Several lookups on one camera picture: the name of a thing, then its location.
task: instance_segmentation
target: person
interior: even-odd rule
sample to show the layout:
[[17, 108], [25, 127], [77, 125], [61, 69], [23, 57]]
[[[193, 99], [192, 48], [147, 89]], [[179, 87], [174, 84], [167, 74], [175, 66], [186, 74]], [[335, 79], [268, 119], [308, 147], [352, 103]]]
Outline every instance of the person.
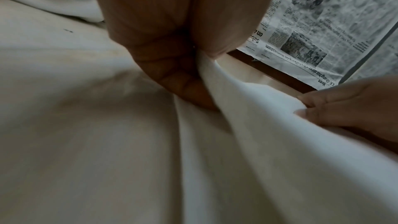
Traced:
[[[110, 37], [154, 81], [216, 110], [195, 65], [195, 50], [217, 57], [243, 44], [270, 0], [98, 0]], [[398, 77], [354, 81], [299, 96], [297, 114], [322, 126], [357, 127], [398, 141]]]

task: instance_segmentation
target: fingernail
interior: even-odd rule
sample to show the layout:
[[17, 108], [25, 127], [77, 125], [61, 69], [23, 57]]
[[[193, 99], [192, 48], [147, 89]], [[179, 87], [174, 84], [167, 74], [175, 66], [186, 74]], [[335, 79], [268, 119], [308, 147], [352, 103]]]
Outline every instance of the fingernail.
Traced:
[[304, 119], [307, 118], [307, 110], [303, 110], [303, 109], [301, 109], [301, 110], [296, 110], [296, 111], [294, 112], [294, 114], [296, 114], [297, 116], [299, 116], [299, 117], [301, 117], [301, 118], [304, 118]]

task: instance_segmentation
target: brown wooden edge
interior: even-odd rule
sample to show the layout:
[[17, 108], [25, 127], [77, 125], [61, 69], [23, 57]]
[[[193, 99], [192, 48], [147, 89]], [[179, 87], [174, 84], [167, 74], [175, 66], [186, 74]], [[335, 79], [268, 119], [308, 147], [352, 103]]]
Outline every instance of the brown wooden edge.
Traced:
[[[294, 77], [291, 77], [273, 67], [270, 67], [267, 64], [262, 63], [261, 61], [254, 60], [253, 57], [251, 57], [239, 50], [231, 51], [228, 54], [230, 56], [234, 57], [235, 59], [240, 60], [241, 62], [245, 63], [246, 65], [249, 65], [249, 66], [263, 72], [264, 74], [271, 77], [272, 79], [275, 79], [285, 85], [288, 85], [289, 87], [291, 87], [301, 93], [308, 93], [308, 92], [315, 90], [315, 88], [297, 80]], [[368, 139], [370, 142], [375, 143], [378, 146], [381, 146], [387, 150], [394, 152], [395, 154], [398, 154], [398, 143], [393, 143], [393, 142], [378, 138], [375, 135], [372, 135], [369, 132], [366, 132], [366, 131], [363, 131], [360, 129], [354, 129], [354, 128], [346, 128], [346, 129], [356, 135], [359, 135], [365, 139]]]

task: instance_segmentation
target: skin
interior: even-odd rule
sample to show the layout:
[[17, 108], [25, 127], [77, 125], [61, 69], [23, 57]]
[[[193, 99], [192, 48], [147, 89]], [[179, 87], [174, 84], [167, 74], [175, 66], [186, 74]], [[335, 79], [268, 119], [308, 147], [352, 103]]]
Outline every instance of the skin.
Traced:
[[356, 127], [398, 142], [398, 76], [368, 78], [298, 99], [308, 109], [296, 114], [321, 126]]
[[98, 0], [110, 37], [155, 82], [184, 100], [216, 110], [195, 64], [215, 58], [253, 33], [270, 0]]

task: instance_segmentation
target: newspaper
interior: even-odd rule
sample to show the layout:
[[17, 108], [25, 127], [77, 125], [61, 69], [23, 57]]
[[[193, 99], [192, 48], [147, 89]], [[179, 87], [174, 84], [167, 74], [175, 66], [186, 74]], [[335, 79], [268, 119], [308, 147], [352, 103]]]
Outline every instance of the newspaper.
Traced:
[[392, 33], [397, 23], [397, 0], [272, 0], [257, 30], [238, 49], [324, 89], [347, 75], [352, 80], [380, 69], [398, 73], [388, 63], [398, 58], [398, 36]]

